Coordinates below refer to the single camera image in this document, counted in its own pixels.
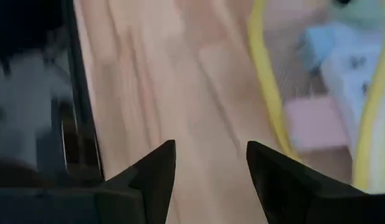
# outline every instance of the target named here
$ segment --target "yellow trim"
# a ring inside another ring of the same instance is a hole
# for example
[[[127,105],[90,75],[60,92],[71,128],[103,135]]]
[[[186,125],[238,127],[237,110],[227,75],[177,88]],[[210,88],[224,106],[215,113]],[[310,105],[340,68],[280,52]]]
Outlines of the yellow trim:
[[[277,139],[286,156],[298,160],[292,151],[282,113],[282,100],[275,81],[270,59],[263,40],[263,14],[265,0],[256,0],[248,23],[249,45],[257,77],[267,104],[269,117]]]
[[[369,190],[369,157],[373,140],[373,128],[377,119],[385,93],[385,41],[383,52],[379,58],[378,67],[369,90],[368,99],[363,110],[356,158],[353,165],[353,185],[361,190]],[[385,174],[385,161],[380,161],[382,172]]]

